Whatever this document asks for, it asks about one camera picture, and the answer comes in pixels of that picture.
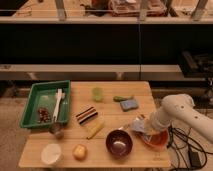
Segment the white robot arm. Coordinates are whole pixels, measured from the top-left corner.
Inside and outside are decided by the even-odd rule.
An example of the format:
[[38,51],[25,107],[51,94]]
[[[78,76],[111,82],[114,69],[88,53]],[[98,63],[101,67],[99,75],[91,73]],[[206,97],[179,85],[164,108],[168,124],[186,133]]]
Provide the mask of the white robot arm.
[[188,94],[165,96],[161,106],[145,124],[147,134],[154,135],[167,129],[173,120],[180,120],[196,130],[213,144],[213,119],[194,109],[193,98]]

